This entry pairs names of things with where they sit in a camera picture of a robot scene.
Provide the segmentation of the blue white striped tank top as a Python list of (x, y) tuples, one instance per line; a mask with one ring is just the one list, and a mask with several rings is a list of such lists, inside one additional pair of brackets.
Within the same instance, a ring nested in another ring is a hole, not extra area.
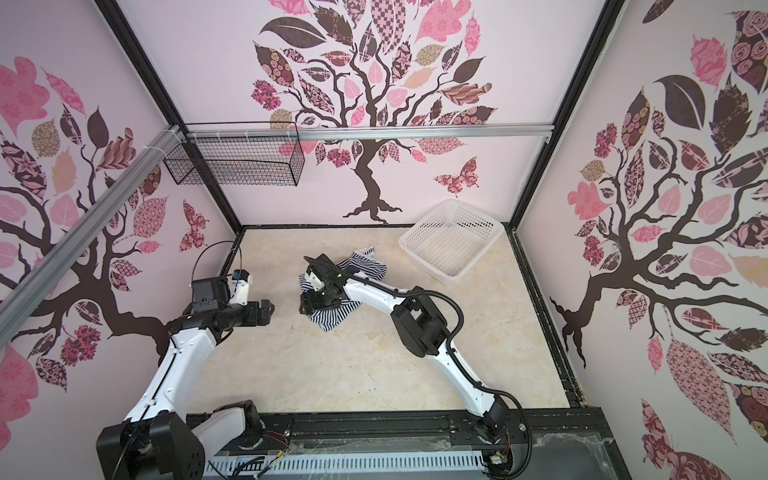
[[(336, 267), (345, 274), (361, 274), (368, 279), (380, 281), (388, 270), (385, 263), (376, 257), (375, 248), (370, 246), (359, 249)], [(328, 271), (329, 280), (325, 280), (309, 265), (304, 274), (299, 276), (301, 289), (299, 313), (305, 315), (324, 332), (339, 326), (361, 303), (349, 298), (344, 287), (350, 281), (345, 274)]]

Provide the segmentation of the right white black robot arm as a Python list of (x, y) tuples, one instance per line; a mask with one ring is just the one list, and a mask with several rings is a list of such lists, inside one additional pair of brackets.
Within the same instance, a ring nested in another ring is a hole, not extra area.
[(354, 267), (343, 269), (325, 255), (305, 260), (309, 289), (300, 296), (301, 314), (329, 313), (353, 302), (388, 315), (405, 349), (431, 361), (454, 387), (484, 442), (510, 442), (530, 433), (519, 400), (485, 385), (454, 345), (465, 320), (456, 301), (421, 287), (389, 286)]

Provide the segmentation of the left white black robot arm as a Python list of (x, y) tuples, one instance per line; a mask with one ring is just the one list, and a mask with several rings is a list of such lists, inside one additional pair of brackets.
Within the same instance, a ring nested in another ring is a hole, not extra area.
[(189, 398), (215, 347), (238, 327), (267, 326), (268, 300), (188, 312), (171, 323), (171, 345), (125, 419), (103, 429), (96, 451), (106, 479), (200, 479), (227, 444), (254, 445), (265, 425), (251, 400), (220, 407), (189, 426)]

